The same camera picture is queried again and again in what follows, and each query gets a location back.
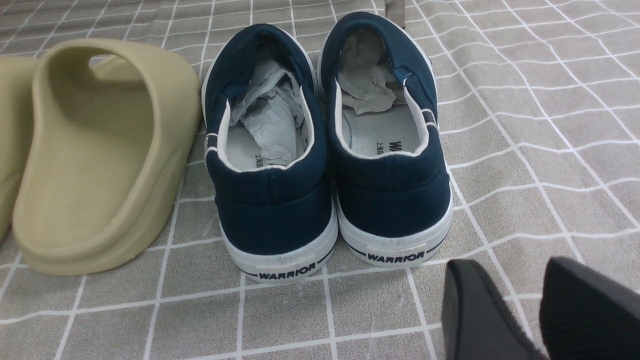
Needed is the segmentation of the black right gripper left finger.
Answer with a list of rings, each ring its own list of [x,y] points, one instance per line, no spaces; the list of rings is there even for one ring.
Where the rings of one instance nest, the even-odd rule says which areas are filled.
[[[491,276],[472,259],[446,264],[441,323],[448,360],[546,360]]]

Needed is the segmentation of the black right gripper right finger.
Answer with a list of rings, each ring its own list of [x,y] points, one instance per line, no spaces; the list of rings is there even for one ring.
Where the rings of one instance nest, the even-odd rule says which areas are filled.
[[[552,360],[637,360],[640,296],[567,257],[546,265],[539,310]]]

